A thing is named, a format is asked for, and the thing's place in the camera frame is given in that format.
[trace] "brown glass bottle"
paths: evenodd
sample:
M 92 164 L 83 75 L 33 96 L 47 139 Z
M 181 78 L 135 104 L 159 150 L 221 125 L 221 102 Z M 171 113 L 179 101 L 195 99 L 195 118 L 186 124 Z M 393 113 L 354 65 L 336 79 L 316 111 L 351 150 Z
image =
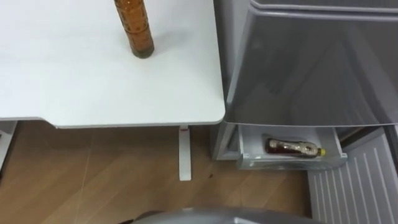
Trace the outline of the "brown glass bottle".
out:
M 283 154 L 286 156 L 315 158 L 324 156 L 326 151 L 318 148 L 314 143 L 303 141 L 283 141 L 269 138 L 266 140 L 266 152 L 269 154 Z
M 150 34 L 144 0 L 114 0 L 133 54 L 139 58 L 152 55 L 155 47 Z

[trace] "bottle in drawer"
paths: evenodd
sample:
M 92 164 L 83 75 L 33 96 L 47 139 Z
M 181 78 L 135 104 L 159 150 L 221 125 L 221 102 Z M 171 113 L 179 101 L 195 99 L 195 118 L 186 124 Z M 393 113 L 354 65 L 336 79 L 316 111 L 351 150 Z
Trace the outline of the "bottle in drawer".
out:
M 266 139 L 265 150 L 269 154 L 282 154 L 284 156 L 304 158 L 315 158 L 326 154 L 326 150 L 319 148 L 312 142 L 285 141 L 273 138 Z

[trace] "table leg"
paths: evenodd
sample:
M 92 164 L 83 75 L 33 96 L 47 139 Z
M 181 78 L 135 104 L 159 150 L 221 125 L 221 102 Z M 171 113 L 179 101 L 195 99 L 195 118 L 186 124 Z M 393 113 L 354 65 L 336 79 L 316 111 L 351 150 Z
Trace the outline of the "table leg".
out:
M 17 126 L 17 121 L 0 122 L 0 169 L 3 168 L 4 161 L 7 156 L 8 147 L 10 146 L 11 139 L 12 136 L 14 135 L 16 126 Z
M 180 180 L 191 180 L 191 144 L 190 131 L 188 126 L 180 126 L 179 130 L 179 169 Z

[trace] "yellow bottle cap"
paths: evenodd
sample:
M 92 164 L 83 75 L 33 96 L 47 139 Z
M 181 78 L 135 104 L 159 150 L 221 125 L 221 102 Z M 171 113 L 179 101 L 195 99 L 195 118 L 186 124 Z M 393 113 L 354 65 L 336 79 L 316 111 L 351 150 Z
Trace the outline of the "yellow bottle cap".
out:
M 319 148 L 319 151 L 320 151 L 319 153 L 320 156 L 324 156 L 326 154 L 326 149 Z

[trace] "refrigerator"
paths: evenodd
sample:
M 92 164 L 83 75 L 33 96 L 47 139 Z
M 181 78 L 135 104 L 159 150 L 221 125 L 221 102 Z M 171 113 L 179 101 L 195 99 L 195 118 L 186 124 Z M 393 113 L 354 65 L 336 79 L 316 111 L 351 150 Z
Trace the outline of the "refrigerator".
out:
M 215 0 L 226 101 L 215 160 L 308 171 L 314 219 L 398 223 L 398 1 Z M 365 127 L 342 145 L 340 131 Z M 264 152 L 314 142 L 325 157 Z

